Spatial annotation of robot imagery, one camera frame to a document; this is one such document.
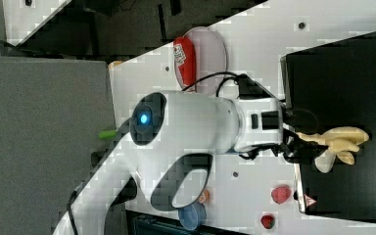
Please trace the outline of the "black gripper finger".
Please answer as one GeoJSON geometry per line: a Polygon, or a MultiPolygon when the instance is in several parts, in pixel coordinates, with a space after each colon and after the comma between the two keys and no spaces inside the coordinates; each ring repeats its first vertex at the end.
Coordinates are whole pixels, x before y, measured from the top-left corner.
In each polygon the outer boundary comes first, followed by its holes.
{"type": "Polygon", "coordinates": [[[289,137],[298,138],[299,135],[296,133],[295,128],[287,123],[283,124],[283,137],[288,139],[289,137]]]}
{"type": "Polygon", "coordinates": [[[290,164],[310,165],[327,150],[326,146],[317,144],[283,145],[283,158],[290,164]]]}

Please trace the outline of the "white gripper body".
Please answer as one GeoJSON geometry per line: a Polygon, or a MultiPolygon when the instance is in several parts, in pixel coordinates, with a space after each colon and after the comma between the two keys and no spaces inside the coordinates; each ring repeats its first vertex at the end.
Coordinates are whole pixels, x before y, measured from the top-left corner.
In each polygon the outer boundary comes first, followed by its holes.
{"type": "Polygon", "coordinates": [[[239,115],[239,134],[234,150],[249,152],[259,147],[280,145],[283,141],[281,104],[276,98],[235,102],[239,115]]]}

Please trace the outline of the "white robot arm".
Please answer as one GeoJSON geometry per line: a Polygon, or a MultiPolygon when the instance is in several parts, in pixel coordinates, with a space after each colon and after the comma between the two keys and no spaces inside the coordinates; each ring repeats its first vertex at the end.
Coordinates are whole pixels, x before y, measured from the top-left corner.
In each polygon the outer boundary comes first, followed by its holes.
{"type": "Polygon", "coordinates": [[[104,235],[111,205],[134,181],[158,211],[196,202],[218,155],[254,158],[280,153],[291,164],[319,154],[285,126],[274,96],[254,100],[160,91],[142,98],[122,125],[123,135],[78,191],[52,235],[104,235]]]}

